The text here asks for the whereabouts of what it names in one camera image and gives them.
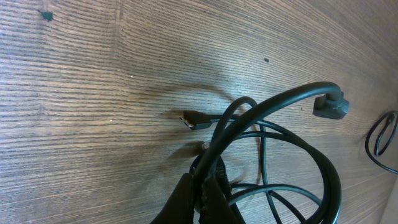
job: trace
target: wood grain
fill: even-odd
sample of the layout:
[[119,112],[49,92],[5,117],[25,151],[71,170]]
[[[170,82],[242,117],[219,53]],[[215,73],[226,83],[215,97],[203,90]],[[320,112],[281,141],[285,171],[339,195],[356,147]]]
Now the wood grain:
[[[222,113],[240,96],[262,101],[325,80],[351,102],[343,120],[312,116],[313,99],[268,119],[335,165],[339,223],[379,222],[396,177],[363,147],[398,106],[396,1],[3,0],[0,18],[1,223],[149,223],[188,170],[190,144],[211,138],[187,130],[180,110]],[[391,166],[397,146],[383,158]],[[310,156],[267,147],[271,183],[322,196]],[[257,181],[253,139],[223,158],[231,180]],[[305,217],[317,208],[282,194]],[[247,223],[274,222],[263,195],[238,206]]]

